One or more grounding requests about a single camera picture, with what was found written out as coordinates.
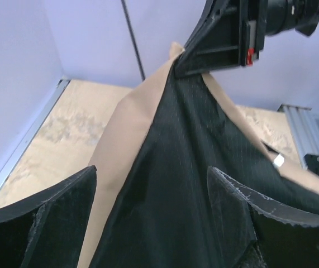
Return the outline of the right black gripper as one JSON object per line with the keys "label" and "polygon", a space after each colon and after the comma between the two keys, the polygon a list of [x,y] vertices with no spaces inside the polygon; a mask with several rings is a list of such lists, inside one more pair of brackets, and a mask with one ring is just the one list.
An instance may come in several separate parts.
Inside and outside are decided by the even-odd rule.
{"label": "right black gripper", "polygon": [[175,63],[183,78],[252,65],[265,40],[265,1],[206,1],[201,17]]}

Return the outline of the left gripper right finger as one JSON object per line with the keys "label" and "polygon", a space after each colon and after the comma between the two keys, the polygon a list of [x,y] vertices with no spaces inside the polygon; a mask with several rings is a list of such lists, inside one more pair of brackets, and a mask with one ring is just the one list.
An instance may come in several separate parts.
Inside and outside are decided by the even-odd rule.
{"label": "left gripper right finger", "polygon": [[216,167],[208,195],[224,267],[319,267],[319,214],[278,202]]}

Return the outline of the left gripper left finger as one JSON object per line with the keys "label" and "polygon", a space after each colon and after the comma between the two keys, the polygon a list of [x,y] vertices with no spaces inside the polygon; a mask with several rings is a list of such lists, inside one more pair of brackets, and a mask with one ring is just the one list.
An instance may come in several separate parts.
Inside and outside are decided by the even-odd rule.
{"label": "left gripper left finger", "polygon": [[76,267],[96,185],[89,166],[0,208],[0,267]]}

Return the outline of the black tent pole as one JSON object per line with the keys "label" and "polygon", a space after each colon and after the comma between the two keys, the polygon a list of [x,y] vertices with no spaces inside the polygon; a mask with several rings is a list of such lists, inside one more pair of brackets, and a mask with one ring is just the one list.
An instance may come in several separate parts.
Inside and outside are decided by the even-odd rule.
{"label": "black tent pole", "polygon": [[136,61],[137,61],[137,66],[139,68],[141,79],[142,79],[142,81],[144,81],[146,79],[146,76],[145,76],[144,68],[143,68],[143,65],[142,65],[140,53],[139,53],[139,50],[138,50],[138,47],[137,47],[137,42],[136,42],[135,34],[134,34],[134,31],[133,31],[133,28],[132,28],[130,14],[129,14],[128,9],[127,9],[126,1],[125,0],[121,0],[121,4],[122,4],[123,12],[124,12],[124,15],[125,15],[128,32],[130,34],[130,39],[131,39],[131,42],[132,42],[132,46],[134,48],[135,57],[136,57]]}

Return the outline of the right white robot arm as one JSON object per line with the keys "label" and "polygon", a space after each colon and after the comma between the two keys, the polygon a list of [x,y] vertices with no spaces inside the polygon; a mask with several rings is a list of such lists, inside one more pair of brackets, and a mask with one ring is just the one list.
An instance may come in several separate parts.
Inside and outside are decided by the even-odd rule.
{"label": "right white robot arm", "polygon": [[252,65],[266,36],[291,29],[311,36],[318,24],[319,1],[315,0],[206,1],[175,63],[175,73],[185,77]]}

